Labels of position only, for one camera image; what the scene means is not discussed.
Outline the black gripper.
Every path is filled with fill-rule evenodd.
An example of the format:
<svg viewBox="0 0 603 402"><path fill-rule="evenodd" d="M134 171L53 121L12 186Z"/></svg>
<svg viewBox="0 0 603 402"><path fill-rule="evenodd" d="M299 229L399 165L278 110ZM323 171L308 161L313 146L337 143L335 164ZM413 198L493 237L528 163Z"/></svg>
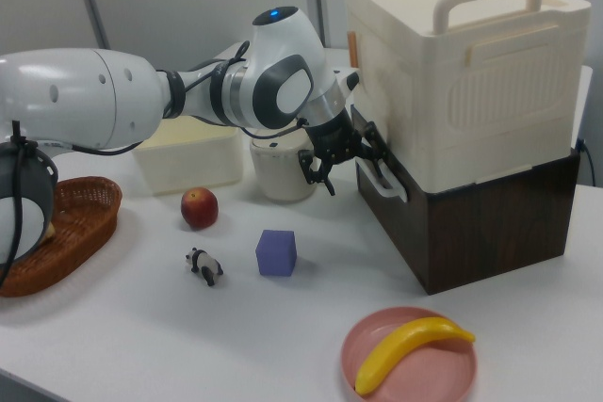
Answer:
<svg viewBox="0 0 603 402"><path fill-rule="evenodd" d="M357 156L370 161L376 176L383 179L381 162L385 162L389 149L373 121L367 122L358 132L352 124L350 115L343 109L327 122L305 128L313 144L314 151L298 151L298 161L302 175L309 185L323 184L331 196L335 195L334 186L329 179L332 168L330 162L345 162ZM315 167L315 156L322 162Z"/></svg>

